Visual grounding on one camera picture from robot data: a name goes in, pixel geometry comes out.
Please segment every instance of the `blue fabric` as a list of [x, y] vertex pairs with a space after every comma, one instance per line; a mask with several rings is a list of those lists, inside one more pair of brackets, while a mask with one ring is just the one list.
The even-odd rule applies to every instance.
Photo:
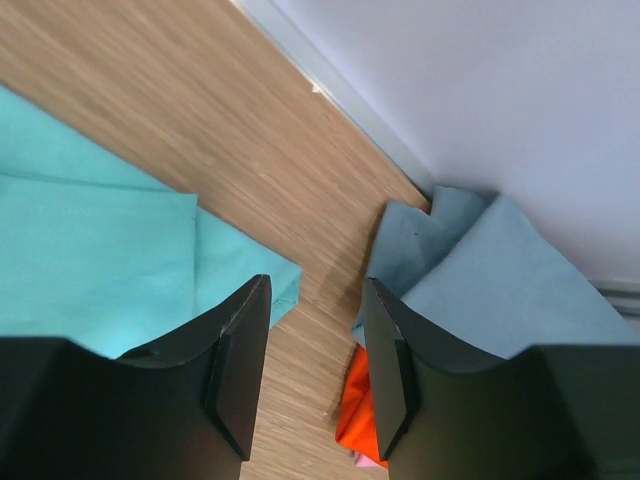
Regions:
[[0, 87], [1, 334], [65, 335], [115, 357], [258, 273], [271, 325], [301, 269]]
[[[391, 203], [367, 276], [414, 311], [487, 352], [640, 338], [507, 197], [438, 187], [431, 215]], [[353, 334], [364, 345], [362, 318]]]

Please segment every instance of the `turquoise fabric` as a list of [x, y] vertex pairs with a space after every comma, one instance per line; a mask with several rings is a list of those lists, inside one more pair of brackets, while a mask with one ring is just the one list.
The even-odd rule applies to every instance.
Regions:
[[273, 326], [301, 269], [0, 87], [0, 334], [115, 357], [271, 276]]

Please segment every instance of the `pink fabric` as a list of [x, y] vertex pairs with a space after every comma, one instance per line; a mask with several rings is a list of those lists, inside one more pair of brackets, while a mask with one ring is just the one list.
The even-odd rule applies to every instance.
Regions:
[[369, 467], [378, 467], [378, 468], [382, 468], [380, 465], [378, 465], [376, 462], [374, 462], [373, 460], [371, 460], [369, 457], [367, 457], [366, 455], [362, 455], [361, 453], [356, 453], [353, 456], [353, 464], [356, 467], [361, 467], [361, 468], [369, 468]]

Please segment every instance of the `orange fabric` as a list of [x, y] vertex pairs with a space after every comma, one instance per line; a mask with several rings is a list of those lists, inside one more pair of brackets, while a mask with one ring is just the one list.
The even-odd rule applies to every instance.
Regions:
[[376, 422], [373, 417], [373, 396], [369, 383], [367, 351], [358, 346], [347, 382], [342, 394], [340, 419], [336, 429], [336, 442], [344, 448], [366, 455], [378, 465], [380, 461]]

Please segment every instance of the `skirting board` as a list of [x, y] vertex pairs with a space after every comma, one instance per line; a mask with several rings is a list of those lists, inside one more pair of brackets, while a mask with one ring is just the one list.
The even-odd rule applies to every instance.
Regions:
[[323, 94], [404, 172], [427, 197], [433, 178], [424, 164], [364, 101], [291, 20], [268, 0], [231, 0]]

